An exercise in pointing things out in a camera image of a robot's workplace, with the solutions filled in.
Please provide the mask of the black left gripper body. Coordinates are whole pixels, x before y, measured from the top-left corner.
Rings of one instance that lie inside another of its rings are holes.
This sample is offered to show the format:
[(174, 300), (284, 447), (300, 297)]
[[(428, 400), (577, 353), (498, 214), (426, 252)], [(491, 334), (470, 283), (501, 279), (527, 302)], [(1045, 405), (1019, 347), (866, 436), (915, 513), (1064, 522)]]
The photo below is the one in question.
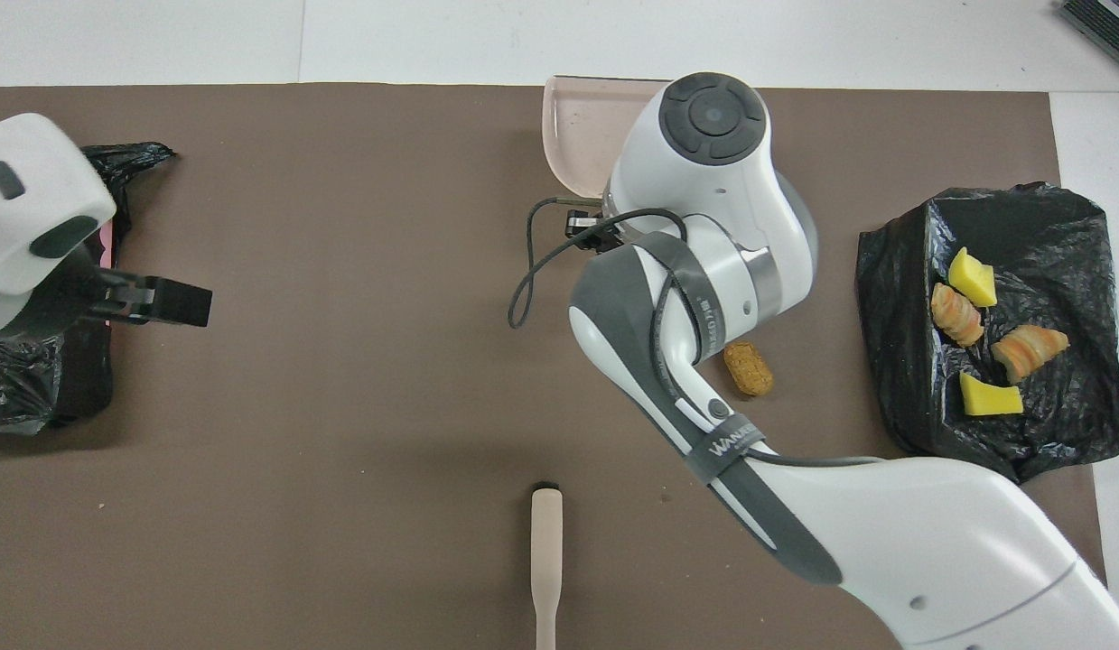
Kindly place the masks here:
[(62, 333), (79, 320), (117, 320), (125, 301), (117, 288), (126, 276), (102, 267), (85, 246), (77, 246), (32, 289), (22, 311), (23, 333)]

